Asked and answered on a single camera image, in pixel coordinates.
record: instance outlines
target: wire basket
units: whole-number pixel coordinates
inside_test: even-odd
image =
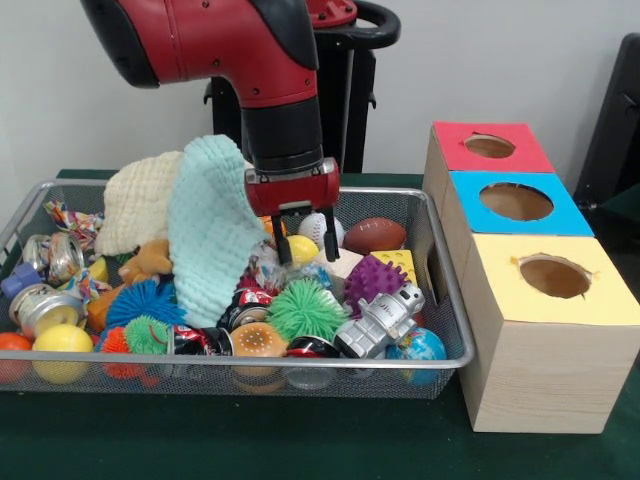
[[[32,189],[0,233],[0,277],[20,263],[32,234],[56,230],[42,207],[56,199],[70,210],[104,209],[106,181],[55,180]],[[412,189],[341,188],[336,208],[345,229],[387,217],[407,230],[405,247],[425,293],[426,328],[445,345],[447,360],[360,360],[125,355],[0,350],[0,390],[205,395],[286,395],[354,398],[438,396],[454,371],[473,358],[474,344],[451,258],[431,197]],[[300,219],[287,219],[296,231]],[[117,262],[108,259],[112,284]],[[9,301],[0,296],[0,331],[15,331]],[[127,372],[135,378],[123,379]],[[414,381],[417,374],[428,381]]]

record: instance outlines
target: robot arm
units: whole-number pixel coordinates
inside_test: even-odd
[[[305,0],[81,0],[104,49],[133,86],[222,76],[233,85],[254,170],[246,189],[259,216],[317,210],[327,258],[337,257],[339,172],[322,152],[317,52]],[[276,234],[283,263],[291,259]]]

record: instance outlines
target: blue lid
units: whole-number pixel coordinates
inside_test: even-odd
[[[589,224],[576,207],[560,179],[553,173],[451,172],[469,227],[476,233],[569,235],[592,237]],[[497,213],[481,199],[483,191],[502,187],[528,190],[528,196],[550,201],[549,209],[535,220],[520,220]]]

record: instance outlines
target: silver toy robot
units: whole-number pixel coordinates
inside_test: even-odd
[[[362,318],[342,325],[334,343],[347,357],[378,358],[416,327],[412,317],[424,306],[424,295],[406,283],[393,295],[379,293],[370,304],[361,298],[358,305]]]

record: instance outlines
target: teal towel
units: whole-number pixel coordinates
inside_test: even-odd
[[[251,248],[267,238],[244,190],[244,159],[224,135],[192,141],[169,200],[178,304],[195,328],[214,327],[231,303]]]

